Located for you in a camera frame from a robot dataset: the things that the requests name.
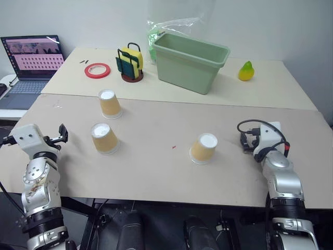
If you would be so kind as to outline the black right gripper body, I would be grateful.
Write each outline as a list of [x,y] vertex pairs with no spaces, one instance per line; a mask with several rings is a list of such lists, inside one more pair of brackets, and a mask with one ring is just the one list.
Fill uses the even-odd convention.
[[246,131],[246,135],[248,136],[248,145],[250,147],[257,147],[260,142],[260,128],[253,128]]

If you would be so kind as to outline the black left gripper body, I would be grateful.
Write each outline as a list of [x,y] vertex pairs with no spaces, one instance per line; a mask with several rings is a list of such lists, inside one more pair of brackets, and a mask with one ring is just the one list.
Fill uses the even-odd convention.
[[61,150],[61,146],[57,143],[63,141],[63,136],[55,137],[52,139],[49,136],[44,136],[43,139],[48,146],[56,148],[57,150]]

